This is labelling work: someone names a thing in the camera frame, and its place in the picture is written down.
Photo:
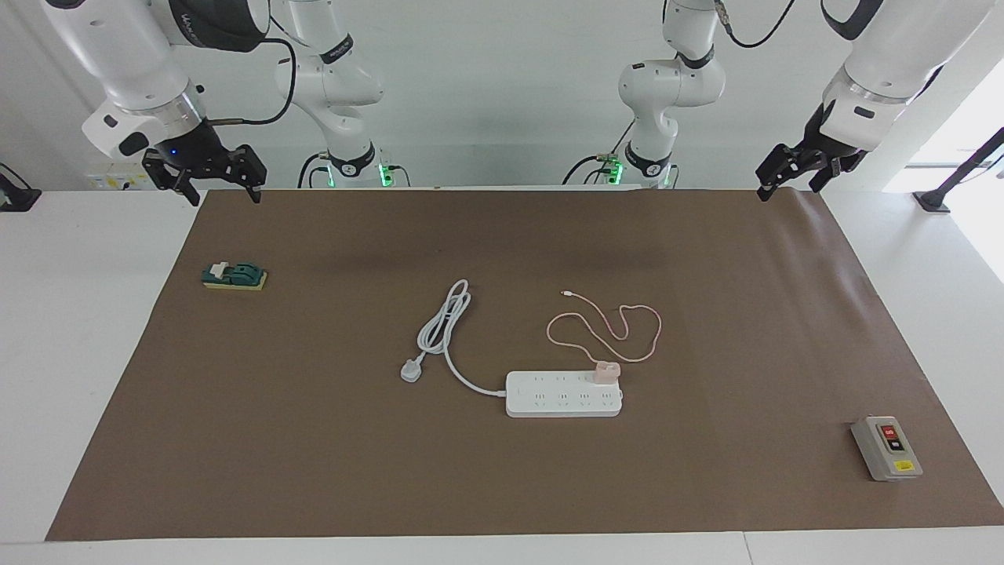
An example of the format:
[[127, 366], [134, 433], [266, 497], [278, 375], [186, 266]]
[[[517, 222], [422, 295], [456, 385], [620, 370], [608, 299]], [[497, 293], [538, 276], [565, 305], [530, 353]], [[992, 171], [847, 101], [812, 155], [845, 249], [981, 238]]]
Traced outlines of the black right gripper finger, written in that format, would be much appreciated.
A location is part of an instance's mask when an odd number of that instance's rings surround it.
[[226, 182], [244, 188], [254, 204], [261, 203], [267, 168], [250, 144], [240, 144], [227, 154]]
[[148, 178], [160, 191], [172, 191], [187, 200], [191, 206], [198, 206], [201, 197], [191, 185], [191, 175], [186, 169], [173, 170], [158, 151], [145, 151], [141, 165]]

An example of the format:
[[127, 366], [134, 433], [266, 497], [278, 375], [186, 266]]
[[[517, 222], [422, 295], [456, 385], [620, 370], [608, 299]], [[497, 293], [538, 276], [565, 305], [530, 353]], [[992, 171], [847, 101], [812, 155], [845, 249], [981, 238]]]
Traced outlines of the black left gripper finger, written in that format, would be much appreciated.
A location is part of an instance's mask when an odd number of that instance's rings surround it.
[[813, 178], [809, 180], [809, 188], [813, 190], [813, 193], [819, 193], [836, 177], [843, 173], [853, 172], [867, 156], [868, 151], [855, 151], [851, 155], [827, 158], [821, 168], [813, 175]]
[[756, 194], [761, 202], [767, 202], [773, 193], [800, 175], [799, 150], [787, 144], [776, 144], [756, 169], [760, 183]]

